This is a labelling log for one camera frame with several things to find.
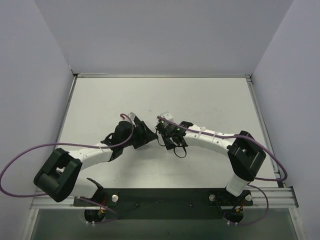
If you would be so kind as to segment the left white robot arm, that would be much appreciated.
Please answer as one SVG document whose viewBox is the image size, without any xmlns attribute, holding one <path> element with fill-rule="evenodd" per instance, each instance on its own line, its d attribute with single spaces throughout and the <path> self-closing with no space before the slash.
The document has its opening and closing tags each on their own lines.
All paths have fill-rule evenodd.
<svg viewBox="0 0 320 240">
<path fill-rule="evenodd" d="M 90 177 L 80 177 L 80 172 L 115 160 L 127 147 L 138 149 L 157 138 L 157 134 L 137 116 L 124 116 L 114 131 L 92 148 L 71 151 L 56 148 L 33 182 L 57 203 L 73 196 L 82 197 L 90 205 L 96 206 L 106 199 L 104 187 Z"/>
</svg>

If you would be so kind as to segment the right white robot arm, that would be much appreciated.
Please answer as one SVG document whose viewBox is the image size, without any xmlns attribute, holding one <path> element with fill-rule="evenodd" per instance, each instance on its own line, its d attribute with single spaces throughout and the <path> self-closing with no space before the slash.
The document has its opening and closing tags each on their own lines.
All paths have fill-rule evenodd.
<svg viewBox="0 0 320 240">
<path fill-rule="evenodd" d="M 241 131 L 233 134 L 216 132 L 191 122 L 180 124 L 159 120 L 155 129 L 161 135 L 167 150 L 177 147 L 201 147 L 226 156 L 231 164 L 233 175 L 226 185 L 226 191 L 239 197 L 246 186 L 257 176 L 266 153 L 254 142 L 252 135 Z"/>
</svg>

